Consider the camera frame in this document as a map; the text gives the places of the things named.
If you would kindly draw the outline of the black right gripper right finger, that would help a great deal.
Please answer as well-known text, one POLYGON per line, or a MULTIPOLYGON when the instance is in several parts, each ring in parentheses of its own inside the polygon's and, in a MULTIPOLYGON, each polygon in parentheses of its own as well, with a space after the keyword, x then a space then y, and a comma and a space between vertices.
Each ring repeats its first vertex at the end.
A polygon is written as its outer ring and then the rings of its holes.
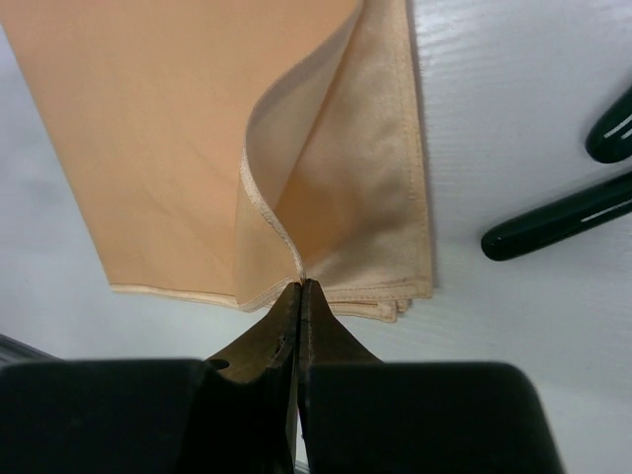
POLYGON ((497 361, 385 362, 302 288, 298 407, 314 473, 560 473, 528 377, 497 361))

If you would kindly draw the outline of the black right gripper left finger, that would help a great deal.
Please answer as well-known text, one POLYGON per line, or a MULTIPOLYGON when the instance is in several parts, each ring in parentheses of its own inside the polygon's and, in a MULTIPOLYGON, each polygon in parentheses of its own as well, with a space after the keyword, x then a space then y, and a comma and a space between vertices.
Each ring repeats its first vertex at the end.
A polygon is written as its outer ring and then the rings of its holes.
POLYGON ((301 286, 206 360, 1 367, 5 473, 290 473, 301 286))

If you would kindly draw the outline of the peach cloth napkin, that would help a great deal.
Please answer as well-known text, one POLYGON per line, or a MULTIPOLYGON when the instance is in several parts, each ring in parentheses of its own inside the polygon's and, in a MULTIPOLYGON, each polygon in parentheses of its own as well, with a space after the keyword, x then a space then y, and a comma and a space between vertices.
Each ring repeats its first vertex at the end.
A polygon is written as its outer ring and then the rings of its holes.
POLYGON ((433 293, 405 1, 5 1, 1 25, 111 288, 243 311, 319 281, 433 293))

